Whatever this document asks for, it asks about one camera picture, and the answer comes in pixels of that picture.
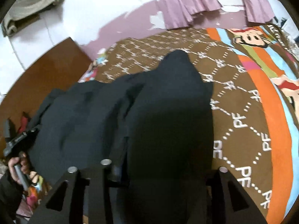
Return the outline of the person's left hand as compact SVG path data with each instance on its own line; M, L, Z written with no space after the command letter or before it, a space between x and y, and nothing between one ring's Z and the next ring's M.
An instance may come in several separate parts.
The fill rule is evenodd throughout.
M26 154L23 153L22 157L13 157L8 162L9 171L11 174L12 179L17 182L18 184L22 185L21 181L18 178L18 175L15 170L15 165L20 164L21 165L21 171L25 175L30 174L30 166L29 162L27 160Z

